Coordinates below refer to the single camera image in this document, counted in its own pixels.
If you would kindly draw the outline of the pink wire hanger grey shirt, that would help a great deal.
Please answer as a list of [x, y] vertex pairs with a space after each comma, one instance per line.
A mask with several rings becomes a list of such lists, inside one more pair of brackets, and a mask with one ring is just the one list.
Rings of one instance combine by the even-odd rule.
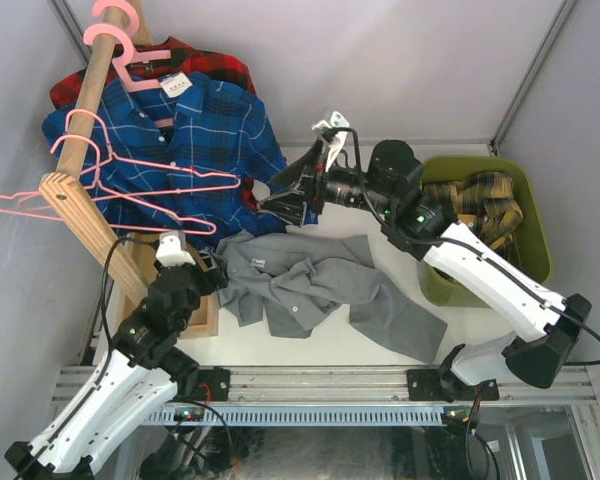
[[[55, 152], [64, 143], [76, 140], [86, 144], [95, 153], [95, 163], [81, 170], [82, 176], [91, 174], [92, 181], [87, 185], [81, 183], [80, 177], [52, 172], [40, 182], [37, 190], [18, 191], [10, 194], [0, 193], [0, 213], [31, 217], [37, 219], [69, 222], [71, 219], [84, 218], [95, 225], [105, 225], [111, 229], [127, 232], [165, 233], [166, 226], [150, 226], [144, 223], [117, 221], [110, 223], [104, 219], [98, 205], [104, 201], [122, 200], [136, 206], [159, 212], [174, 222], [175, 228], [185, 234], [210, 236], [217, 232], [217, 224], [191, 215], [180, 215], [176, 211], [151, 202], [151, 197], [180, 196], [184, 194], [207, 193], [226, 189], [234, 189], [239, 185], [237, 177], [221, 173], [201, 173], [194, 168], [182, 168], [163, 165], [156, 162], [136, 160], [118, 155], [112, 144], [107, 141], [102, 150], [95, 141], [82, 135], [63, 134], [54, 142], [50, 151]], [[146, 166], [158, 170], [176, 171], [191, 174], [201, 179], [230, 179], [226, 185], [211, 185], [187, 189], [162, 189], [155, 191], [121, 192], [107, 186], [102, 180], [102, 168], [115, 162], [133, 166]]]

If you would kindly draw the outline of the blue plaid shirt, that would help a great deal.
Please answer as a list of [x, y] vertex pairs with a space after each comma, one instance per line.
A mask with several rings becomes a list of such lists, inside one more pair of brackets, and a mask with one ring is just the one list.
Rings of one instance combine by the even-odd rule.
[[200, 72], [188, 80], [177, 97], [161, 88], [128, 92], [119, 79], [105, 87], [91, 138], [118, 157], [90, 193], [102, 215], [111, 225], [185, 229], [198, 249], [243, 230], [285, 232], [231, 186], [239, 177], [282, 189], [271, 178], [287, 163], [263, 102]]

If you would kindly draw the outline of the white paper price tag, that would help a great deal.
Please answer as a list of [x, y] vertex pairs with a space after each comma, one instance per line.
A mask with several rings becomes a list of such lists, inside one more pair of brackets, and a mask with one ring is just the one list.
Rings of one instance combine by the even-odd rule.
[[185, 73], [178, 72], [163, 77], [159, 81], [159, 86], [169, 98], [175, 98], [182, 95], [188, 88], [190, 88], [192, 86], [192, 82]]

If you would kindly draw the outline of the yellow plaid shirt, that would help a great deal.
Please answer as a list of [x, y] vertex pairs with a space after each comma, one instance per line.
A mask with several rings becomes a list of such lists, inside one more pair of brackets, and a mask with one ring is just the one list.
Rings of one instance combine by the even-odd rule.
[[510, 174], [485, 171], [459, 181], [425, 183], [422, 188], [451, 207], [485, 245], [503, 257], [508, 255], [514, 232], [524, 219]]

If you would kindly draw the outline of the pink plastic hanger blue shirt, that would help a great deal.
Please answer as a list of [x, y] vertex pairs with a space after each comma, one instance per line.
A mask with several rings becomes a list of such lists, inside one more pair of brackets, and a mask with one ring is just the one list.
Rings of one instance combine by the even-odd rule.
[[131, 64], [151, 64], [158, 60], [170, 60], [169, 50], [139, 52], [122, 28], [104, 22], [88, 27], [84, 32], [83, 40], [85, 44], [93, 45], [94, 49], [76, 103], [78, 108], [96, 113], [110, 65], [113, 66], [124, 88], [130, 93], [161, 87], [156, 79], [132, 80], [127, 67]]

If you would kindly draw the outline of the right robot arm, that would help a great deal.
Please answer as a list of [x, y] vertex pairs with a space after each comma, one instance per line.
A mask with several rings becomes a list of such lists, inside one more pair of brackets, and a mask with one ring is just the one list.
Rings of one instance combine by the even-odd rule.
[[367, 210], [398, 250], [460, 282], [508, 321], [511, 333], [478, 345], [460, 344], [437, 371], [447, 400], [463, 398], [484, 383], [511, 373], [548, 389], [585, 330], [590, 302], [534, 282], [487, 247], [452, 209], [420, 188], [423, 164], [401, 140], [383, 140], [367, 168], [339, 167], [340, 148], [318, 139], [273, 178], [280, 191], [259, 201], [261, 211], [301, 226], [327, 203]]

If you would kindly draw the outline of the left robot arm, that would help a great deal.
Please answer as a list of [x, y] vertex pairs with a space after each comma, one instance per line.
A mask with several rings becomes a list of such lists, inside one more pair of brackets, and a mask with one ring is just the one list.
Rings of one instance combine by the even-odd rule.
[[209, 252], [157, 260], [147, 296], [78, 393], [40, 434], [6, 451], [17, 478], [92, 479], [156, 409], [202, 398], [201, 368], [176, 343], [201, 299], [226, 287], [226, 267]]

